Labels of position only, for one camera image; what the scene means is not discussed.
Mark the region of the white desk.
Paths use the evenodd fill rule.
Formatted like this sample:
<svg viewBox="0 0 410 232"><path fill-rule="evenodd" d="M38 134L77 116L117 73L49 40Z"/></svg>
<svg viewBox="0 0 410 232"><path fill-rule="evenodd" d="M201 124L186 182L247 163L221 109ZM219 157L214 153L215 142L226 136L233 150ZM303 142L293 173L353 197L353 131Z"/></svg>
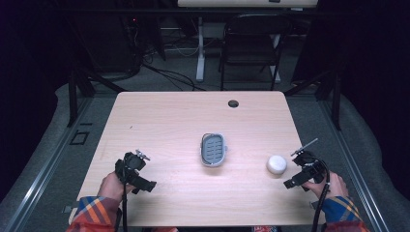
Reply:
<svg viewBox="0 0 410 232"><path fill-rule="evenodd" d="M196 9L313 9L319 0L177 0L178 7ZM205 53L203 16L198 17L198 59L196 81L204 81Z"/></svg>

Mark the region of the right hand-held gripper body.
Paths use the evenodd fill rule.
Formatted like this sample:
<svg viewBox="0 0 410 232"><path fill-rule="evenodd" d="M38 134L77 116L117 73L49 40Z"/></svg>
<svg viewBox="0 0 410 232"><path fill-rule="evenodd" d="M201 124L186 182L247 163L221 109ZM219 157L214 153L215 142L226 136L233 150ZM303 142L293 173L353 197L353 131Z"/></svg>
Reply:
<svg viewBox="0 0 410 232"><path fill-rule="evenodd" d="M310 141L300 149L296 150L291 157L293 162L302 168L301 171L305 171L311 175L311 180L314 183L321 183L325 176L325 164L321 159L315 157L311 152L307 151L307 147L317 141L317 138Z"/></svg>

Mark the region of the aluminium floor rail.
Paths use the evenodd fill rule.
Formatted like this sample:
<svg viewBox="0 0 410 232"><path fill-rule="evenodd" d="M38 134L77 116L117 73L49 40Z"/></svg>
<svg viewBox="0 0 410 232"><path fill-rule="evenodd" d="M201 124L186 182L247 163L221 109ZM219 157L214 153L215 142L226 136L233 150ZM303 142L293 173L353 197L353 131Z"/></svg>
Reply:
<svg viewBox="0 0 410 232"><path fill-rule="evenodd" d="M57 109L41 141L0 203L0 232L23 231L93 101L91 98L80 101L77 118L70 127L68 103L57 103Z"/></svg>
<svg viewBox="0 0 410 232"><path fill-rule="evenodd" d="M349 173L350 180L354 185L360 201L365 208L366 215L370 221L374 232L391 232L388 224L384 220L379 207L373 197L372 192L368 188L368 185L362 175L362 172L352 156L351 150L343 136L341 130L338 130L334 125L331 113L332 110L325 101L319 101L318 105L324 115L327 125L332 131L332 135L337 141L338 147L341 149L341 157L344 165Z"/></svg>

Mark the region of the black floor outlet frame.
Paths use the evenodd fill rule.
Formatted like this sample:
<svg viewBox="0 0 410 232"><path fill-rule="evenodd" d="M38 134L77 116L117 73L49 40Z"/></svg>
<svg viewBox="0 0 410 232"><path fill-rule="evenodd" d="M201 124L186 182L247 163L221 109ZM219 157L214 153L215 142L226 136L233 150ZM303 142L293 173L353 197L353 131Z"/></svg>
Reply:
<svg viewBox="0 0 410 232"><path fill-rule="evenodd" d="M89 131L77 130L74 133L74 135L73 135L73 137L70 141L70 144L71 145L84 145L86 143L87 139L88 139L88 136L89 136Z"/></svg>

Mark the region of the black metal stand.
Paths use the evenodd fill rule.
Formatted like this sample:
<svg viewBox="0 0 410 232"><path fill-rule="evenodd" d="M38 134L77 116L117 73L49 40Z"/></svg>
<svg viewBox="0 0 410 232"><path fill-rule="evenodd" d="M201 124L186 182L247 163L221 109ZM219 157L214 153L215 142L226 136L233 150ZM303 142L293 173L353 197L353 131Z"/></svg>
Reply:
<svg viewBox="0 0 410 232"><path fill-rule="evenodd" d="M319 87L315 92L315 97L318 101L324 101L332 95L331 120L338 131L340 131L339 113L340 113L340 99L341 99L341 76L339 71L329 70L321 74L302 81L296 87L284 92L286 97L293 96L300 91L306 89L314 82L319 82Z"/></svg>
<svg viewBox="0 0 410 232"><path fill-rule="evenodd" d="M116 93L125 92L124 88L112 83L96 72L92 72L91 70L80 66L74 67L68 81L70 105L68 127L71 127L78 117L77 91L80 91L80 93L86 98L92 98L96 94L96 90L93 87L91 80L99 82Z"/></svg>

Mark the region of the person's right hand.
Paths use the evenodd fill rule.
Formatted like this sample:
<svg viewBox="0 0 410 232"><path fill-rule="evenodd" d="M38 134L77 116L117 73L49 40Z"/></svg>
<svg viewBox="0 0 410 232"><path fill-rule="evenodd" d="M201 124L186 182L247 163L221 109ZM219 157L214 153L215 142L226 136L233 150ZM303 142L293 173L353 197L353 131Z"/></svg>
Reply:
<svg viewBox="0 0 410 232"><path fill-rule="evenodd" d="M331 172L330 181L323 180L321 183L305 182L304 188L311 190L317 197L320 197L325 186L329 184L329 188L325 191L325 197L331 198L336 196L348 196L349 191L343 178L338 174Z"/></svg>

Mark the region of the grey soap dish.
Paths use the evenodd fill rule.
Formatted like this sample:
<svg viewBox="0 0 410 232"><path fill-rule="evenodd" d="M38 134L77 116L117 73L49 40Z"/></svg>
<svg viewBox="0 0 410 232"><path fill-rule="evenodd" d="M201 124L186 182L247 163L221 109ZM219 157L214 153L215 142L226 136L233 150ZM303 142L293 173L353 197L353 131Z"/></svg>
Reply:
<svg viewBox="0 0 410 232"><path fill-rule="evenodd" d="M205 133L201 138L201 162L208 167L221 166L226 156L226 145L222 134Z"/></svg>

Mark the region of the black folding chair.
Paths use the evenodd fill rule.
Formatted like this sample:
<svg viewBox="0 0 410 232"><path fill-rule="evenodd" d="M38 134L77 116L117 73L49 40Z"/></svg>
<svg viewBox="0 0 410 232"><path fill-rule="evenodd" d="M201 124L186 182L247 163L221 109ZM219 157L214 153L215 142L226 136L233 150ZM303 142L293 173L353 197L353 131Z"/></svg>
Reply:
<svg viewBox="0 0 410 232"><path fill-rule="evenodd" d="M279 14L239 14L223 29L220 52L220 88L227 83L225 67L274 67L273 90L278 74L284 39L292 29L291 19Z"/></svg>

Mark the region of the person's left hand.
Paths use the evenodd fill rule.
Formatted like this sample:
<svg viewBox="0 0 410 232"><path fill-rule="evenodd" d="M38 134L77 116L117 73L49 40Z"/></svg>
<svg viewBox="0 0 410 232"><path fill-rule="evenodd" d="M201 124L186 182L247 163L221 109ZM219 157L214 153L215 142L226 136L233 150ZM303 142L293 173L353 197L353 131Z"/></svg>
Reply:
<svg viewBox="0 0 410 232"><path fill-rule="evenodd" d="M97 196L111 198L117 202L122 201L124 194L130 193L134 186L123 184L117 177L115 172L107 174L101 182Z"/></svg>

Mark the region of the white round soap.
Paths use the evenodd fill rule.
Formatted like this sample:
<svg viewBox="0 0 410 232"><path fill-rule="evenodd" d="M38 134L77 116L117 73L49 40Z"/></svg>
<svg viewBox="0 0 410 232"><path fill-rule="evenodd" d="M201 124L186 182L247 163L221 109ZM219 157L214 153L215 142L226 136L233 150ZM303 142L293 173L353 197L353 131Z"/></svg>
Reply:
<svg viewBox="0 0 410 232"><path fill-rule="evenodd" d="M287 161L279 155L270 156L266 163L267 169L274 175L282 175L287 168Z"/></svg>

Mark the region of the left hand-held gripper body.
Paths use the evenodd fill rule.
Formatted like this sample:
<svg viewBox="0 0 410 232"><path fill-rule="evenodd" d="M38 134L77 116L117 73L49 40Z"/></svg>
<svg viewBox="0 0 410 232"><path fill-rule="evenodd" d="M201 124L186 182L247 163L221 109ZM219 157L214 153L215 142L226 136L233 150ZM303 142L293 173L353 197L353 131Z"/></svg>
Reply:
<svg viewBox="0 0 410 232"><path fill-rule="evenodd" d="M130 178L139 176L139 171L145 167L147 160L150 160L150 158L139 150L134 153L127 152L123 159L116 161L115 173L124 185L129 185Z"/></svg>

